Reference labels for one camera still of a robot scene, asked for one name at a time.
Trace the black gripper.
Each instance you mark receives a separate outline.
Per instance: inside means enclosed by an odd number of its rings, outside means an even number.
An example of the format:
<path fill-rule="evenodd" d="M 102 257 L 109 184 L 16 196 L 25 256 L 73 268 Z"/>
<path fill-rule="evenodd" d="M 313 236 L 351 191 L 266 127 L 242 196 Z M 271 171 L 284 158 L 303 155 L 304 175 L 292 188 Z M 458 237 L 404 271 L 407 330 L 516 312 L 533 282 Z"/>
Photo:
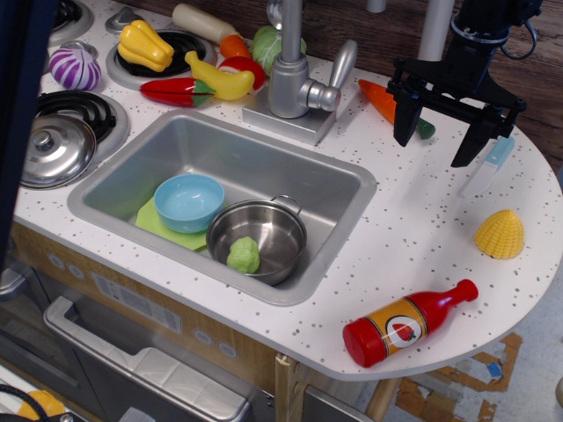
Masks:
<path fill-rule="evenodd" d="M 510 30 L 524 23 L 518 11 L 460 11 L 450 21 L 452 39 L 439 62 L 399 57 L 387 91 L 396 100 L 393 135 L 405 147 L 415 131 L 421 110 L 432 108 L 459 120 L 475 118 L 451 166 L 469 165 L 491 139 L 509 137 L 526 102 L 498 85 L 489 66 Z M 493 109 L 479 110 L 460 103 L 478 100 Z M 495 110 L 508 110 L 508 117 Z"/>

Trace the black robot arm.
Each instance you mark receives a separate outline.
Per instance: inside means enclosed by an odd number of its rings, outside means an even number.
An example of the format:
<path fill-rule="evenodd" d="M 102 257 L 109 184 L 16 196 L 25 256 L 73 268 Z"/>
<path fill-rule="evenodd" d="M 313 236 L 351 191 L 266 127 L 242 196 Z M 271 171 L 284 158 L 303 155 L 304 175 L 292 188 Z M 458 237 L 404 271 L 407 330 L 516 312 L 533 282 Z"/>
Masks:
<path fill-rule="evenodd" d="M 530 27 L 540 12 L 539 1 L 465 1 L 450 21 L 452 39 L 441 61 L 396 58 L 387 88 L 396 102 L 395 140 L 409 143 L 424 108 L 468 124 L 454 167 L 468 165 L 489 140 L 510 136 L 527 104 L 498 85 L 489 66 L 511 28 Z"/>

